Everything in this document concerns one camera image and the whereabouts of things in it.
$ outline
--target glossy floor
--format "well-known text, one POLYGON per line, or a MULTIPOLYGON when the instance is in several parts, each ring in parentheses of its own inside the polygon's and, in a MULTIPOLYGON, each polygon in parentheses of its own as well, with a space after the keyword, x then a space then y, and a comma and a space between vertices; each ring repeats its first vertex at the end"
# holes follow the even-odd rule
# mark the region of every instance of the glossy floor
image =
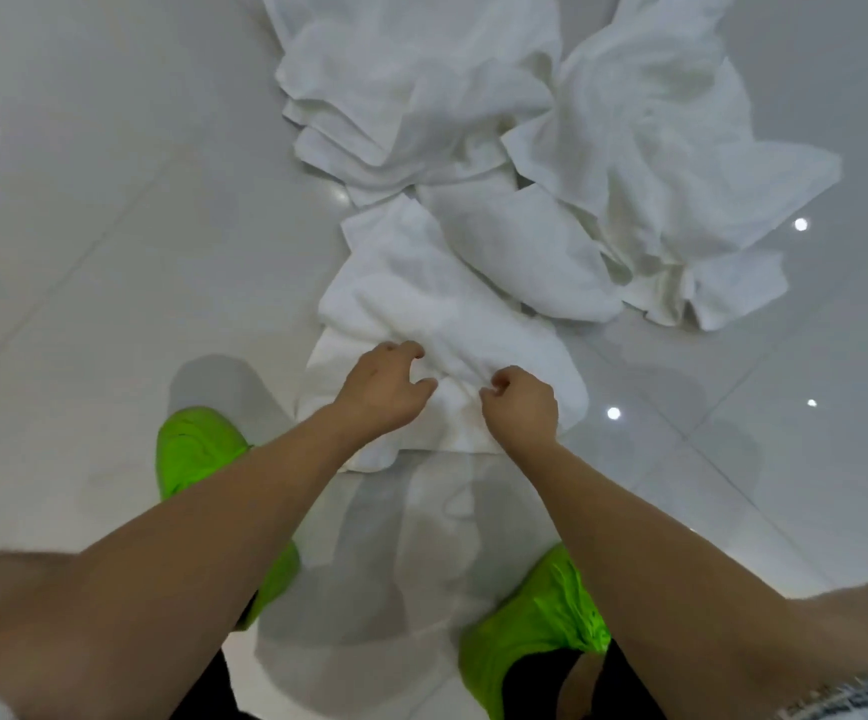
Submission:
MULTIPOLYGON (((563 0, 568 38, 613 0, 563 0)), ((561 327, 568 438, 790 594, 868 581, 868 0, 738 0, 762 137, 845 157, 770 236, 791 291, 717 334, 561 327)), ((0 0, 0 546, 78 550, 151 506, 167 413, 276 435, 344 260, 342 191, 290 155, 259 0, 0 0)), ((343 477, 305 571, 227 644, 260 717, 481 718, 457 629, 555 539, 504 459, 343 477)))

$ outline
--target towel pile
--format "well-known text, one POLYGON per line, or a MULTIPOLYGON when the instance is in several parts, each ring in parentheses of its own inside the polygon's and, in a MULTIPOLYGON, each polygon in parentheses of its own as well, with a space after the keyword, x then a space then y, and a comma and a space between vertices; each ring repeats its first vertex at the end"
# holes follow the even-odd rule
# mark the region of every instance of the towel pile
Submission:
POLYGON ((352 253, 297 415, 382 340, 422 341, 417 368, 441 379, 421 420, 353 468, 496 451, 477 388, 510 363, 554 386, 561 428, 582 419, 584 383, 544 317, 601 323, 626 302, 676 326, 690 304, 715 330, 786 291, 780 254, 752 246, 840 160, 754 140, 715 30, 731 2, 658 0, 561 61, 557 0, 265 0, 296 155, 368 208, 344 223, 352 253))

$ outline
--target hand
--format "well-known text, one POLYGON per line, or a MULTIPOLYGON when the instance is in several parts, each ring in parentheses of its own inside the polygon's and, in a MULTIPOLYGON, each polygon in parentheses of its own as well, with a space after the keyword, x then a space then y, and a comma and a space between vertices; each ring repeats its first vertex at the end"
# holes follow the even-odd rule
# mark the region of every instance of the hand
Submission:
POLYGON ((365 444, 410 424, 427 404, 437 379, 411 383, 411 363, 423 355, 423 346, 414 340, 381 343, 347 375, 333 406, 365 444))
POLYGON ((481 389, 484 421, 508 454, 557 443, 554 390, 520 366, 508 366, 481 389))

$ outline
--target green sneaker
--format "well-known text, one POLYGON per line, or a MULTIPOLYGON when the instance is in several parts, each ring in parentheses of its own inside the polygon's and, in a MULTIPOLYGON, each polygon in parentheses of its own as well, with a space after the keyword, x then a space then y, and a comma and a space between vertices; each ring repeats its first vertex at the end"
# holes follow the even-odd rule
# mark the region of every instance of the green sneaker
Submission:
POLYGON ((461 678, 490 720, 503 720, 504 676, 526 655, 576 649, 603 654, 610 634, 558 543, 500 608, 461 637, 461 678))
MULTIPOLYGON (((250 445, 237 427, 207 407, 182 409, 168 417, 157 433, 157 484, 163 500, 200 482, 245 454, 250 445)), ((293 541, 273 563, 236 629, 247 629, 260 612, 287 590, 300 570, 293 541)))

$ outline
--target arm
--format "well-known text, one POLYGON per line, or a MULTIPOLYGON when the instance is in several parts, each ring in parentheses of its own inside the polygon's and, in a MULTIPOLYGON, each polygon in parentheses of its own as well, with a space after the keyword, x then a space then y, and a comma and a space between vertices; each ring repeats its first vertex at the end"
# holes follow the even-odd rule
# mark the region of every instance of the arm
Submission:
POLYGON ((334 404, 131 520, 0 614, 0 698, 28 718, 167 717, 355 451, 410 423, 419 345, 365 354, 334 404))
POLYGON ((794 602, 559 445, 549 386, 512 366, 482 400, 488 428, 533 483, 669 717, 769 717, 856 670, 794 602))

